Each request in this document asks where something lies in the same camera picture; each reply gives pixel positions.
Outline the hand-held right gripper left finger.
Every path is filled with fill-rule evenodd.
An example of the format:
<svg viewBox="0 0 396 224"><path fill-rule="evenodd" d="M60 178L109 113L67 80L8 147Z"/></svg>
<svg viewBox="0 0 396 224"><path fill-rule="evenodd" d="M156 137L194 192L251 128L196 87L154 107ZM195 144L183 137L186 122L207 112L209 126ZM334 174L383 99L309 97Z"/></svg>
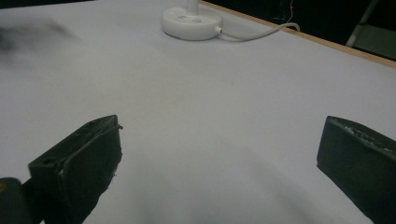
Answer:
<svg viewBox="0 0 396 224"><path fill-rule="evenodd" d="M121 161L118 117L92 120L29 163L46 224L82 224Z"/></svg>

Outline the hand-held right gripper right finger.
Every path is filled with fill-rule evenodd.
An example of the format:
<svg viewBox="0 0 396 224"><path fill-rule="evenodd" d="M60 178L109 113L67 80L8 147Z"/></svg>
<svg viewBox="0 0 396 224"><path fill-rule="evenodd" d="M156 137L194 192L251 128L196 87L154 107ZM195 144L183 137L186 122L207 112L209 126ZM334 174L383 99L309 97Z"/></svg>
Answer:
<svg viewBox="0 0 396 224"><path fill-rule="evenodd" d="M357 122L329 116L317 167L374 224L396 224L396 141Z"/></svg>

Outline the metal stand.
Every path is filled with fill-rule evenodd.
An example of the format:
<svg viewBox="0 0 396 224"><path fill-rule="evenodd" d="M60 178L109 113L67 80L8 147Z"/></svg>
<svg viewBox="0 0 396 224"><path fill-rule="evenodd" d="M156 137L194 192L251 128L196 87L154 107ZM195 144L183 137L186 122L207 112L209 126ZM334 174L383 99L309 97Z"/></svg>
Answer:
<svg viewBox="0 0 396 224"><path fill-rule="evenodd" d="M396 0L370 0L346 45L396 62Z"/></svg>

